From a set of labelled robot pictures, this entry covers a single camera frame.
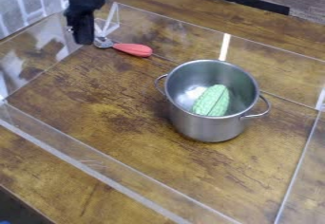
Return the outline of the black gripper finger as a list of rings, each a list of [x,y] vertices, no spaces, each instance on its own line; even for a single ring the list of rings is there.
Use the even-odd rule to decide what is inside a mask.
[[[91,45],[94,41],[94,17],[91,14],[68,16],[67,25],[72,28],[75,43]]]

